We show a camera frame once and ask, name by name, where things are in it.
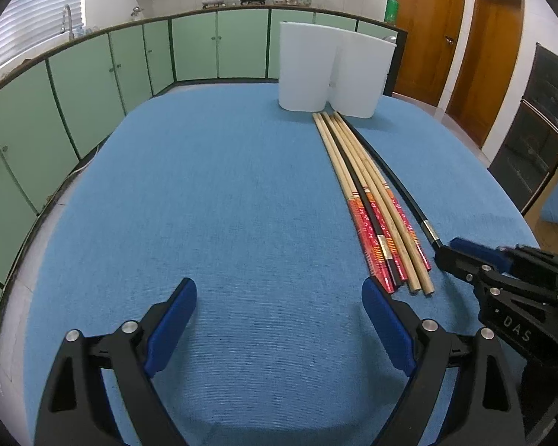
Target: green bottle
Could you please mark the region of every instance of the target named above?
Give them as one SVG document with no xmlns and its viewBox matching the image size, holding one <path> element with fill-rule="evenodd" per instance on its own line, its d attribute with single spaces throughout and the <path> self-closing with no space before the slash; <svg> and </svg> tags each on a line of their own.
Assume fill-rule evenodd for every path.
<svg viewBox="0 0 558 446">
<path fill-rule="evenodd" d="M 387 9 L 384 11 L 384 23 L 395 23 L 397 20 L 397 12 L 399 11 L 399 2 L 397 0 L 387 0 Z"/>
</svg>

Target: silver bolt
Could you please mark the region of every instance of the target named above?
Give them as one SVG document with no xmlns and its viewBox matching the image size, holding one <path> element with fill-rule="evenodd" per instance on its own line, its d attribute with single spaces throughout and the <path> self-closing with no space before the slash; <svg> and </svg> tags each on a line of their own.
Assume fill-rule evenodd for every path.
<svg viewBox="0 0 558 446">
<path fill-rule="evenodd" d="M 80 335 L 81 333 L 76 329 L 69 330 L 69 332 L 66 334 L 66 340 L 68 342 L 74 342 L 76 339 L 79 338 Z"/>
<path fill-rule="evenodd" d="M 436 329 L 438 329 L 438 324 L 432 319 L 427 319 L 422 322 L 422 327 L 428 332 L 434 332 Z"/>
<path fill-rule="evenodd" d="M 486 340 L 492 340 L 494 338 L 494 332 L 492 332 L 492 329 L 488 329 L 488 327 L 484 327 L 480 334 Z"/>
<path fill-rule="evenodd" d="M 125 321 L 122 324 L 122 332 L 123 333 L 133 333 L 138 328 L 138 323 L 134 320 Z"/>
</svg>

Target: white blinds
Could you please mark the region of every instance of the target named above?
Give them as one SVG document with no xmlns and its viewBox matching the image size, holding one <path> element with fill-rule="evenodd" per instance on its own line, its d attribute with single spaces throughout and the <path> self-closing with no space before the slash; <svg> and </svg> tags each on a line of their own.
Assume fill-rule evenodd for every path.
<svg viewBox="0 0 558 446">
<path fill-rule="evenodd" d="M 0 16 L 0 65 L 58 35 L 65 4 L 70 5 L 73 28 L 81 25 L 81 0 L 11 0 Z"/>
</svg>

